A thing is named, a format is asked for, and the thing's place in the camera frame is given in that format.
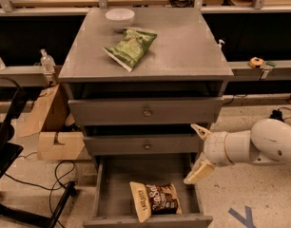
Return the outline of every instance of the snack bag in drawer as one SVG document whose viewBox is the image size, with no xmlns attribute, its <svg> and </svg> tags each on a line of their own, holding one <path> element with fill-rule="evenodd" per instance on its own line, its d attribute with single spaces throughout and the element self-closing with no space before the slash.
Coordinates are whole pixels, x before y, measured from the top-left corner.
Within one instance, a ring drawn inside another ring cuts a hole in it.
<svg viewBox="0 0 291 228">
<path fill-rule="evenodd" d="M 173 183 L 154 185 L 132 181 L 129 184 L 140 222 L 146 221 L 151 215 L 182 213 Z"/>
</svg>

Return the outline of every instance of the green snack bag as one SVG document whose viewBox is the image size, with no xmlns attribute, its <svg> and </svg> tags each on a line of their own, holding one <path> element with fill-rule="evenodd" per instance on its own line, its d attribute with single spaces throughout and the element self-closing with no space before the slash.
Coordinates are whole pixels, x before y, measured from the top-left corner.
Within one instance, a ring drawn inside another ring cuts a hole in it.
<svg viewBox="0 0 291 228">
<path fill-rule="evenodd" d="M 116 47 L 104 47 L 104 51 L 130 72 L 145 55 L 157 33 L 150 29 L 128 28 L 124 31 L 124 36 Z"/>
</svg>

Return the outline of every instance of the blue tape on floor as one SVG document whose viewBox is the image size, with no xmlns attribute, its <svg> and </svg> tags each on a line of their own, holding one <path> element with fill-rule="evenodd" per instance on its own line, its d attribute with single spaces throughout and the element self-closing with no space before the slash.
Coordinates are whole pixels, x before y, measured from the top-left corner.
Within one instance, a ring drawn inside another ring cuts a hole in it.
<svg viewBox="0 0 291 228">
<path fill-rule="evenodd" d="M 245 206 L 244 209 L 245 209 L 245 212 L 246 212 L 246 218 L 241 216 L 238 212 L 236 212 L 232 208 L 230 208 L 228 212 L 235 219 L 237 219 L 240 223 L 242 223 L 246 228 L 256 228 L 256 226 L 253 224 L 251 208 L 248 207 L 248 206 Z"/>
</svg>

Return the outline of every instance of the white robotic arm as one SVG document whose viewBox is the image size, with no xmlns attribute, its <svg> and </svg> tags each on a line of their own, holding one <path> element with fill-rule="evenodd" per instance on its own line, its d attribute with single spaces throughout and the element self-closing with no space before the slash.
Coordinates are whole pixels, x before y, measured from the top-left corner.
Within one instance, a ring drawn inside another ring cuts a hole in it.
<svg viewBox="0 0 291 228">
<path fill-rule="evenodd" d="M 185 184 L 195 184 L 210 175 L 216 166 L 230 166 L 238 162 L 254 165 L 287 163 L 291 165 L 291 126 L 275 119 L 264 119 L 251 130 L 211 133 L 192 124 L 204 140 L 204 152 L 197 159 Z"/>
</svg>

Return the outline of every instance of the chip bag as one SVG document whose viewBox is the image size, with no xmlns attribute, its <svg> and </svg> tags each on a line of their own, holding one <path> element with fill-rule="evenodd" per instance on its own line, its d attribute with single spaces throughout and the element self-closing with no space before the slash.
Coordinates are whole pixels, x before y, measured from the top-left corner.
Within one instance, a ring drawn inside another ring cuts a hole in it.
<svg viewBox="0 0 291 228">
<path fill-rule="evenodd" d="M 124 30 L 124 36 L 115 47 L 104 47 L 104 51 L 130 72 L 145 55 L 157 33 L 151 29 L 128 28 Z"/>
<path fill-rule="evenodd" d="M 182 213 L 173 183 L 153 185 L 132 181 L 129 184 L 140 222 L 146 221 L 151 215 Z"/>
</svg>

